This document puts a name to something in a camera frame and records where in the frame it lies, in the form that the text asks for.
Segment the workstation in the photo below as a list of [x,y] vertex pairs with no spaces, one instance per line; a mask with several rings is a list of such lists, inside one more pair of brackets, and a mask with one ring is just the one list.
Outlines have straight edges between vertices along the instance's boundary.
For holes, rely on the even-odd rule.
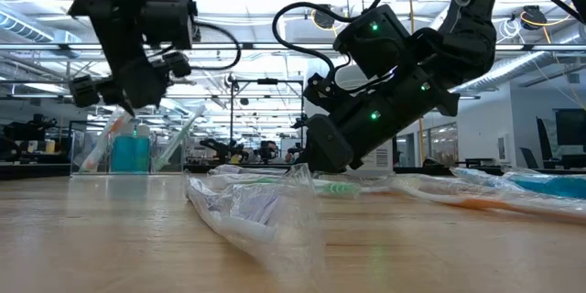
[[0,282],[579,291],[585,6],[2,0]]

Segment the ceiling duct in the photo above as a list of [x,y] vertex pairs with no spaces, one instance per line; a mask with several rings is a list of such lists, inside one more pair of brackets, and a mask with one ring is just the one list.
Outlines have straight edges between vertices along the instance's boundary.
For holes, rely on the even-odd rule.
[[32,74],[25,69],[18,66],[18,64],[7,63],[3,60],[0,60],[0,77],[6,78],[9,80],[22,80],[22,81],[42,81],[41,77]]
[[[0,27],[31,42],[54,42],[63,44],[81,42],[80,38],[71,34],[69,31],[58,29],[53,30],[53,33],[49,28],[39,26],[28,17],[16,13],[5,5],[0,5]],[[52,50],[51,52],[56,55],[67,56],[70,59],[75,59],[80,56],[78,52],[71,50]]]
[[17,18],[5,10],[0,9],[0,27],[18,34],[22,38],[26,38],[32,42],[51,42],[54,37],[50,33],[41,31],[39,28],[33,27],[23,19]]
[[[586,26],[578,23],[566,27],[560,32],[553,34],[552,39],[555,40],[556,44],[585,44]],[[538,43],[545,42],[546,40],[542,39]],[[531,71],[535,71],[537,67],[543,68],[554,62],[555,58],[551,51],[528,52],[515,59],[499,60],[493,65],[491,70],[482,77],[468,81],[458,87],[454,87],[450,92],[481,92],[486,88],[498,86],[501,83],[510,81]]]

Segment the green led light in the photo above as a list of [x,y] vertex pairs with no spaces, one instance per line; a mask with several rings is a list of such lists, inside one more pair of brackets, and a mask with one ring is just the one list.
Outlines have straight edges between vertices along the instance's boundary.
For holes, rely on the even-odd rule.
[[370,114],[370,118],[373,120],[376,120],[380,117],[381,117],[381,113],[379,113],[378,111],[374,111],[373,113]]

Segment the blue object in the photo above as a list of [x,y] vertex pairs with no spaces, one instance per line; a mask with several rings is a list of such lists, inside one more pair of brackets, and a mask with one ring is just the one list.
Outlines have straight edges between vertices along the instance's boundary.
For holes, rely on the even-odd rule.
[[586,179],[538,174],[514,174],[508,177],[523,189],[566,198],[586,199]]
[[147,125],[136,127],[135,137],[135,171],[148,173],[148,162],[150,160],[150,129]]
[[112,147],[112,172],[134,172],[135,171],[135,137],[121,135],[114,139]]

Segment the office chair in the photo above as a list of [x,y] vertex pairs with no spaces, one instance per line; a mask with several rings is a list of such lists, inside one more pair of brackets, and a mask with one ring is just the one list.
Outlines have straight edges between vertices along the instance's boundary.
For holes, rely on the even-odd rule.
[[521,152],[523,153],[523,158],[527,163],[527,168],[529,169],[536,169],[539,168],[537,164],[537,160],[535,160],[535,156],[533,156],[533,152],[526,147],[520,147]]
[[536,117],[537,131],[539,132],[539,146],[541,147],[541,157],[543,160],[551,160],[553,154],[551,152],[551,144],[549,143],[548,130],[546,129],[543,119]]

